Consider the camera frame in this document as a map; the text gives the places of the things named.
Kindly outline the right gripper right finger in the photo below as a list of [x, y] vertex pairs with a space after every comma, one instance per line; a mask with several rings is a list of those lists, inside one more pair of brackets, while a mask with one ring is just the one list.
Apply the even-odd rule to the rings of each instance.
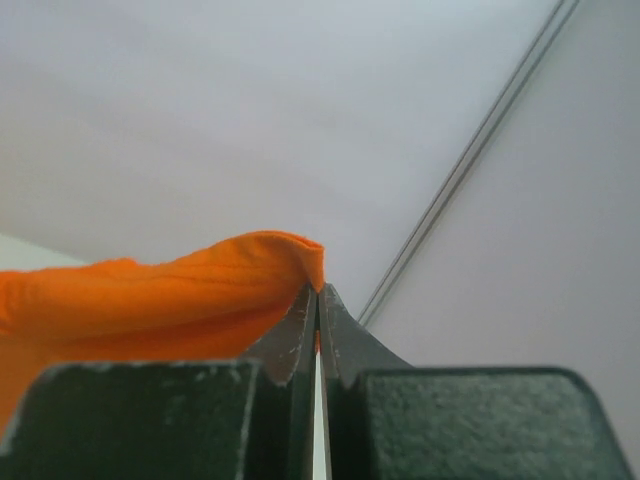
[[318, 294], [317, 330], [329, 477], [369, 479], [373, 461], [365, 377], [370, 372], [408, 370], [411, 365], [353, 318], [330, 283]]

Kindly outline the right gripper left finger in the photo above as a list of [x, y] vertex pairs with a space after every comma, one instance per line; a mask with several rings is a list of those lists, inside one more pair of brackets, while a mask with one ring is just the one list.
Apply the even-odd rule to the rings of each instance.
[[317, 293], [303, 287], [284, 317], [241, 355], [259, 363], [246, 479], [310, 479]]

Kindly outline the orange t shirt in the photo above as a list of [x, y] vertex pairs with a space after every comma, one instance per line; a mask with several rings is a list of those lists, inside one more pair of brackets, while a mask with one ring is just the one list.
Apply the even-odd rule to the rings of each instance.
[[320, 290], [324, 247], [259, 231], [161, 264], [129, 258], [1, 275], [1, 418], [62, 362], [200, 360], [243, 352]]

